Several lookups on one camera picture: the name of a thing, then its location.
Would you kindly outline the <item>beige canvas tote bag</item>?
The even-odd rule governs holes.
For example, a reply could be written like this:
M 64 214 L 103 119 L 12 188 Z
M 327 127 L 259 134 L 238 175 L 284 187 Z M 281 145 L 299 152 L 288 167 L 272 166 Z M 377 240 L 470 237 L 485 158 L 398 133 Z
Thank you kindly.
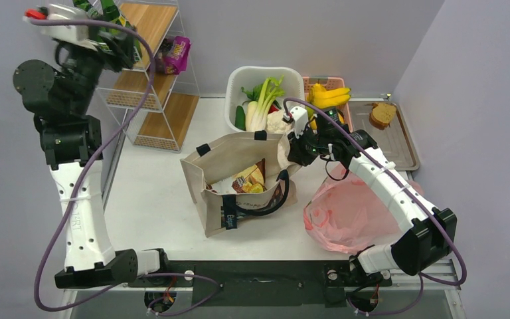
M 206 237 L 236 229 L 297 202 L 284 134 L 265 131 L 225 135 L 181 160 L 191 199 Z

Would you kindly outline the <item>pink plastic grocery bag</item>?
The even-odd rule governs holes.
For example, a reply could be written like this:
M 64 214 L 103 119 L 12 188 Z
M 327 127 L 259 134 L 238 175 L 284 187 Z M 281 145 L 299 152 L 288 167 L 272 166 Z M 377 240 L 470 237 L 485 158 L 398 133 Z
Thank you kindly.
M 304 207 L 303 222 L 322 249 L 348 255 L 397 241 L 404 233 L 381 200 L 352 173 L 341 181 L 326 177 Z

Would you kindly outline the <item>yellow snack packet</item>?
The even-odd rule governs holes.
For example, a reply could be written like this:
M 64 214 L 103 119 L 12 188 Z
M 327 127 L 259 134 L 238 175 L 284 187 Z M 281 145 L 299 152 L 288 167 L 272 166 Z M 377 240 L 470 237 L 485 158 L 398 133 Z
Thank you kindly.
M 206 189 L 217 194 L 263 193 L 266 189 L 266 160 L 243 169 L 226 179 L 207 185 Z

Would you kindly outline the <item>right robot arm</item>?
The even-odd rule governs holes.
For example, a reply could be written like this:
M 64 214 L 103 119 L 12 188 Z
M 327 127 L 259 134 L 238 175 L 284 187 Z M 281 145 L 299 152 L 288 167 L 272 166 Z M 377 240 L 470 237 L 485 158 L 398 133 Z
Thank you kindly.
M 318 126 L 316 132 L 310 130 L 306 110 L 309 106 L 302 102 L 301 106 L 285 110 L 282 120 L 294 125 L 288 133 L 288 159 L 304 166 L 317 156 L 340 162 L 379 198 L 402 232 L 396 241 L 367 246 L 355 254 L 349 266 L 349 276 L 355 284 L 367 284 L 376 272 L 385 270 L 400 269 L 414 276 L 458 252 L 454 244 L 458 220 L 451 209 L 438 209 L 401 178 L 365 131 L 350 132 L 319 108 L 315 112 L 326 123 Z

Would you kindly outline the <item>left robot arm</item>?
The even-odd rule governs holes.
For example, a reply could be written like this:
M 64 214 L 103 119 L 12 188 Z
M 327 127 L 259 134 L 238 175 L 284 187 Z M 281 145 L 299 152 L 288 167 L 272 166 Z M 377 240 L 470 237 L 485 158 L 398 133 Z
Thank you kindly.
M 171 279 L 162 249 L 116 251 L 109 238 L 100 174 L 102 145 L 99 119 L 87 113 L 104 70 L 119 72 L 133 65 L 134 40 L 127 33 L 100 31 L 102 42 L 82 47 L 61 40 L 64 62 L 51 66 L 31 59 L 13 75 L 23 106 L 33 114 L 46 164 L 56 184 L 66 226 L 64 268 L 58 288 L 93 288 L 133 282 L 145 275 L 156 286 Z

